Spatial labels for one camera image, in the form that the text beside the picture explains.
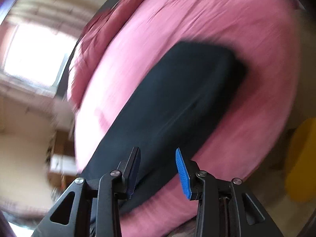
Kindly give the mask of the dark pink duvet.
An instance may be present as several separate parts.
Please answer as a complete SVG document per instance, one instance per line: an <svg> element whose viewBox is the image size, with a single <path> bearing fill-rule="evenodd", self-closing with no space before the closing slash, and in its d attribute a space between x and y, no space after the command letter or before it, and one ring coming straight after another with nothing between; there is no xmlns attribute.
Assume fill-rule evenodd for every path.
<svg viewBox="0 0 316 237"><path fill-rule="evenodd" d="M145 1L118 0L113 8L97 13L84 27L69 68L67 98L74 113L80 110L89 83L109 45Z"/></svg>

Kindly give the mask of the pink bed sheet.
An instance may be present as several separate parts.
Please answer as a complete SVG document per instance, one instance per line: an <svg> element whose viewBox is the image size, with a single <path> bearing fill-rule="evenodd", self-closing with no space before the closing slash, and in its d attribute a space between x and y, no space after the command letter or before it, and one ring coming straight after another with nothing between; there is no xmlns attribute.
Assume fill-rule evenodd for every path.
<svg viewBox="0 0 316 237"><path fill-rule="evenodd" d="M141 163L123 236L193 218L175 153L221 180L248 177L285 125L299 45L294 0L119 0L85 26L69 69L77 166L98 179Z"/></svg>

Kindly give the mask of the bright window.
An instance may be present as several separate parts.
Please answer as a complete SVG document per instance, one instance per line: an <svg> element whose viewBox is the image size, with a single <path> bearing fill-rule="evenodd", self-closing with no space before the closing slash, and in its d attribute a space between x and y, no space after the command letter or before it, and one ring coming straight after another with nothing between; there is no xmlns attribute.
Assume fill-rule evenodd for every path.
<svg viewBox="0 0 316 237"><path fill-rule="evenodd" d="M2 71L29 85L56 89L76 41L53 28L20 23L8 41Z"/></svg>

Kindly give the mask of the blue yellow storage box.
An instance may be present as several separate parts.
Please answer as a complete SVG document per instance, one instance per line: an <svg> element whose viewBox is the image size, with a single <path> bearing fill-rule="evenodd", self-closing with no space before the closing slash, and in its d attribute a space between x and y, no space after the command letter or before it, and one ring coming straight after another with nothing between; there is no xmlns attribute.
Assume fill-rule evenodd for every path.
<svg viewBox="0 0 316 237"><path fill-rule="evenodd" d="M315 199L315 118L294 131L285 159L285 191L294 202Z"/></svg>

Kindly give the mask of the black pants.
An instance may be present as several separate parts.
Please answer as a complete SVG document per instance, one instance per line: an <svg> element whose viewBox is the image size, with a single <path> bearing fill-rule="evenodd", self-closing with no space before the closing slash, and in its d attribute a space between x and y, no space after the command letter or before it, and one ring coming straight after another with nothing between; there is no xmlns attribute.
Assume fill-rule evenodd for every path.
<svg viewBox="0 0 316 237"><path fill-rule="evenodd" d="M175 151L191 158L213 133L244 81L247 67L226 47L181 41L145 76L83 170L94 180L141 151L128 213L177 173Z"/></svg>

